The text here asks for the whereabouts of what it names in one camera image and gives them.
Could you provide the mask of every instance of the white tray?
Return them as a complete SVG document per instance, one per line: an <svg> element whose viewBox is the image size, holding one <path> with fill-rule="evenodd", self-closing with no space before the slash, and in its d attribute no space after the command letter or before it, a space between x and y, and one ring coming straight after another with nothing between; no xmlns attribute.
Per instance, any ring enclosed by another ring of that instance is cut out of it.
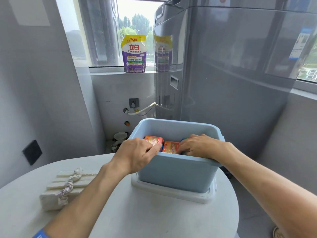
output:
<svg viewBox="0 0 317 238"><path fill-rule="evenodd" d="M210 188L206 193L196 193L191 191L185 191L180 189L173 189L169 187L164 187L160 185L150 184L139 180L138 174L132 174L131 184L139 189L156 193L163 196L169 196L181 200L193 201L196 203L207 204L210 203L217 192L216 178L212 181Z"/></svg>

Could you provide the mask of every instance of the blue wristband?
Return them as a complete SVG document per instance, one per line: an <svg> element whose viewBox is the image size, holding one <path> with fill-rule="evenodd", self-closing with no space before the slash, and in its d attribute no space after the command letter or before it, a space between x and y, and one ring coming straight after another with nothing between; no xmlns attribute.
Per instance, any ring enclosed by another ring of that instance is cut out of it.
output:
<svg viewBox="0 0 317 238"><path fill-rule="evenodd" d="M33 236L33 238L50 238L50 237L45 234L43 229L40 229L39 232L36 233L35 236Z"/></svg>

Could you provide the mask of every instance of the black switch panel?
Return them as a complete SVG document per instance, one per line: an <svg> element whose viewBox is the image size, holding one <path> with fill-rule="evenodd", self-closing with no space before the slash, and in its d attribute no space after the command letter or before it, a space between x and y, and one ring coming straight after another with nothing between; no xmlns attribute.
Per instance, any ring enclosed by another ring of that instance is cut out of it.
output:
<svg viewBox="0 0 317 238"><path fill-rule="evenodd" d="M22 152L30 165L33 165L42 154L42 150L36 140L33 140Z"/></svg>

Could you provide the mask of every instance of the white hose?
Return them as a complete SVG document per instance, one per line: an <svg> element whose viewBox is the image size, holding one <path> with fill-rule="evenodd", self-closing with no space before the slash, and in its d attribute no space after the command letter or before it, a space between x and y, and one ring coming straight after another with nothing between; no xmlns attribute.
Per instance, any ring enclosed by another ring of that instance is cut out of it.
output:
<svg viewBox="0 0 317 238"><path fill-rule="evenodd" d="M128 114L128 115L138 115L138 114L140 114L140 113L146 111L147 109L152 108L153 106L157 106L157 105L158 105L158 104L157 104L156 102L154 102L154 103L152 103L151 105L147 106L146 108L140 110L139 112L130 113L130 112L127 110L125 113Z"/></svg>

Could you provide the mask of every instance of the hand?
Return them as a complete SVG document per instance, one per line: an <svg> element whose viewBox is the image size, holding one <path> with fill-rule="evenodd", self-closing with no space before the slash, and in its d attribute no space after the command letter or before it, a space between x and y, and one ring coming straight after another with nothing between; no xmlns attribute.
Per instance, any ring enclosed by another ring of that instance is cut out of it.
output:
<svg viewBox="0 0 317 238"><path fill-rule="evenodd" d="M144 139L124 141L109 164L115 165L125 175L138 172L160 151L162 144L152 145Z"/></svg>
<svg viewBox="0 0 317 238"><path fill-rule="evenodd" d="M183 140L178 147L178 154L186 152L188 156L196 156L207 159L214 159L225 164L237 152L231 143L213 139L205 134L191 135Z"/></svg>

